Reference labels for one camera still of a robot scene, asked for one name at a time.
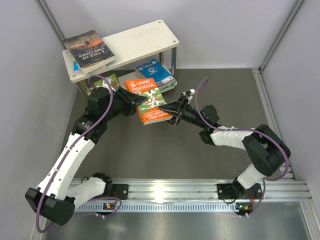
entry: shelf leg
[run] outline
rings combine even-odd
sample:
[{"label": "shelf leg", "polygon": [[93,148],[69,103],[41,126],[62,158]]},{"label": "shelf leg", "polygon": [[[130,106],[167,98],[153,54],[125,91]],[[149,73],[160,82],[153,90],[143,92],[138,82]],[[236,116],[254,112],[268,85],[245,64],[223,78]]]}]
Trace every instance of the shelf leg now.
[{"label": "shelf leg", "polygon": [[174,76],[177,70],[177,47],[171,49],[171,74]]},{"label": "shelf leg", "polygon": [[86,86],[86,84],[84,83],[84,81],[78,81],[76,84],[78,85],[78,88],[79,88],[82,96],[83,96],[85,99],[88,99],[88,89],[87,89],[87,86]]},{"label": "shelf leg", "polygon": [[164,52],[159,52],[159,62],[161,63],[161,65],[164,64]]}]

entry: metallic floor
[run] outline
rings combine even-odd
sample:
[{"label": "metallic floor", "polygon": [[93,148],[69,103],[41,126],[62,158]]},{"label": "metallic floor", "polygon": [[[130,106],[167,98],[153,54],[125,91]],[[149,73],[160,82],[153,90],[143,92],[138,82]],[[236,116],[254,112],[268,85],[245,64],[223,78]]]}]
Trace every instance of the metallic floor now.
[{"label": "metallic floor", "polygon": [[[128,71],[116,71],[120,77]],[[214,105],[219,123],[255,128],[266,123],[258,88],[251,69],[178,69],[178,85],[164,93],[168,103],[185,90],[196,88],[209,77],[199,94],[199,105]],[[78,92],[67,133],[83,114],[86,100]],[[143,126],[139,116],[118,116],[87,155],[76,177],[96,172],[117,179],[233,179],[250,163],[243,150],[211,146],[202,142],[200,128],[181,121]]]},{"label": "metallic floor", "polygon": [[309,240],[298,203],[263,203],[249,218],[234,213],[86,215],[43,240]]}]

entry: white wall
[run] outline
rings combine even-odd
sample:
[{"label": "white wall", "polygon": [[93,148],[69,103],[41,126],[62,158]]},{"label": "white wall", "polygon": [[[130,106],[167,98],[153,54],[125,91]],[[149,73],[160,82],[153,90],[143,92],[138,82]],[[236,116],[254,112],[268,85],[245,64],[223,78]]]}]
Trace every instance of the white wall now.
[{"label": "white wall", "polygon": [[259,67],[296,0],[46,1],[66,38],[163,19],[180,40],[177,67],[206,69]]},{"label": "white wall", "polygon": [[295,173],[320,213],[320,1],[307,0],[264,75]]},{"label": "white wall", "polygon": [[1,1],[0,233],[27,239],[25,199],[56,161],[76,93],[62,45],[35,0]]}]

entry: shelf top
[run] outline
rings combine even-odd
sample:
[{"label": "shelf top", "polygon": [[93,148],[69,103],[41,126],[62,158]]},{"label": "shelf top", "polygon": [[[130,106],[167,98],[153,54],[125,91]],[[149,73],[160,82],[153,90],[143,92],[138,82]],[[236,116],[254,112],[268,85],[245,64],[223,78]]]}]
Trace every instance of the shelf top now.
[{"label": "shelf top", "polygon": [[134,27],[103,38],[115,55],[115,61],[88,74],[74,71],[74,57],[69,50],[62,51],[66,69],[72,83],[87,79],[91,74],[101,74],[140,59],[175,48],[179,40],[163,20]]}]

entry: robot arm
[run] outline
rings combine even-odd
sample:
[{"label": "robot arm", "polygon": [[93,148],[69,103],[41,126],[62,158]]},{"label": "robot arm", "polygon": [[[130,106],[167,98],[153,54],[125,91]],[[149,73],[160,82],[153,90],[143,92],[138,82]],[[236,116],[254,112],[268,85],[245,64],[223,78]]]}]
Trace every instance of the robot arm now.
[{"label": "robot arm", "polygon": [[[170,124],[177,125],[181,120],[184,120],[202,128],[203,130],[199,135],[204,143],[213,146],[239,148],[248,153],[252,163],[234,179],[231,185],[227,186],[229,189],[226,195],[220,194],[221,199],[246,198],[250,193],[254,193],[257,198],[260,197],[260,194],[254,192],[257,189],[256,183],[266,176],[270,177],[285,162],[280,150],[268,139],[253,131],[232,131],[234,127],[221,126],[218,124],[219,116],[217,110],[214,106],[207,105],[201,110],[201,114],[207,122],[218,129],[210,128],[204,123],[198,112],[190,106],[194,93],[194,89],[183,92],[177,101],[161,105],[158,108],[174,116],[168,120]],[[269,126],[262,124],[255,128],[255,130],[272,138],[280,145],[286,156],[290,157],[291,152],[289,148]]]},{"label": "robot arm", "polygon": [[111,94],[113,94],[113,101],[106,116],[71,148],[72,144],[101,118],[109,105],[110,92],[107,88],[99,87],[91,92],[85,113],[75,122],[67,144],[53,168],[36,188],[29,188],[25,193],[25,198],[36,212],[45,192],[40,215],[54,223],[64,225],[81,204],[96,196],[110,194],[111,178],[102,173],[94,174],[88,181],[70,190],[68,188],[86,155],[107,130],[107,122],[119,114],[133,115],[136,112],[136,106],[147,100],[146,97],[130,93],[123,88],[113,89]]}]

